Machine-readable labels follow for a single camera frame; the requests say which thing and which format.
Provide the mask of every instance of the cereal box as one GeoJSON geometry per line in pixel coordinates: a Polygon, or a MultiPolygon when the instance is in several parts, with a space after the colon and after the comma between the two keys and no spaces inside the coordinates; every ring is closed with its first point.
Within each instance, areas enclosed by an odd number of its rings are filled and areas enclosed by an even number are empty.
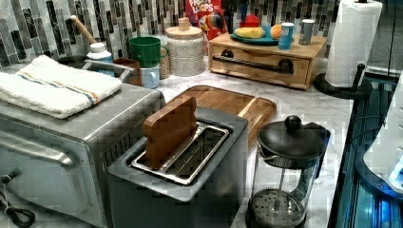
{"type": "Polygon", "coordinates": [[[227,32],[221,8],[221,0],[185,0],[186,16],[194,27],[204,34],[204,53],[208,51],[208,41],[227,32]]]}

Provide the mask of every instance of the paper towel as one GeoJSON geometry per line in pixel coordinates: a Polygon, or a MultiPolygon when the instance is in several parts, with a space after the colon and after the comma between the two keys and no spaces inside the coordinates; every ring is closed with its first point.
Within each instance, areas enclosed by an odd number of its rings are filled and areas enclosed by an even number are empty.
{"type": "Polygon", "coordinates": [[[329,84],[353,85],[357,65],[367,65],[381,10],[379,2],[341,0],[325,75],[329,84]]]}

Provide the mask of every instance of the dish towel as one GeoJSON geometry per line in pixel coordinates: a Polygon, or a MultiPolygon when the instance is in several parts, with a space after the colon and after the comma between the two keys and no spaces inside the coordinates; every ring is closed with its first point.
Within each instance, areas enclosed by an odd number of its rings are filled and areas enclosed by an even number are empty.
{"type": "Polygon", "coordinates": [[[117,78],[64,66],[41,55],[14,74],[0,73],[0,99],[64,119],[99,103],[121,84],[117,78]]]}

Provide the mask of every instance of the kitchen counter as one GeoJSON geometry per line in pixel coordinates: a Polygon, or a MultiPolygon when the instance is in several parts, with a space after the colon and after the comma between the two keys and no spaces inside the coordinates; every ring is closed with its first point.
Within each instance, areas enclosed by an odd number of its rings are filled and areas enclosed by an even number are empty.
{"type": "MultiPolygon", "coordinates": [[[[333,198],[336,190],[337,174],[342,160],[344,143],[347,136],[353,101],[341,100],[318,92],[313,86],[307,90],[296,90],[279,85],[269,85],[260,82],[248,81],[211,73],[206,69],[202,74],[192,77],[170,76],[160,81],[159,89],[166,101],[170,101],[191,86],[208,85],[223,89],[250,94],[269,99],[277,104],[277,114],[273,122],[284,121],[289,115],[298,115],[304,124],[315,122],[326,127],[332,134],[327,147],[326,155],[320,172],[315,180],[305,223],[306,228],[323,228],[327,226],[333,198]]],[[[253,164],[256,155],[256,146],[249,151],[248,172],[243,205],[239,209],[231,228],[243,228],[244,213],[253,177],[253,164]]],[[[17,207],[32,209],[37,216],[32,227],[91,227],[90,225],[70,216],[61,215],[44,208],[30,205],[24,200],[9,196],[11,203],[17,207]]],[[[4,213],[0,213],[0,227],[13,228],[13,223],[4,213]]]]}

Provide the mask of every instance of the green mug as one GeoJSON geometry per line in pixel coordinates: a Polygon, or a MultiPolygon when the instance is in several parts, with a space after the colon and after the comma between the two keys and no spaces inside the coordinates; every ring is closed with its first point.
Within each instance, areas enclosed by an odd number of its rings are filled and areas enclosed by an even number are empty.
{"type": "Polygon", "coordinates": [[[128,41],[130,59],[140,67],[154,67],[161,61],[161,40],[151,36],[135,37],[128,41]]]}

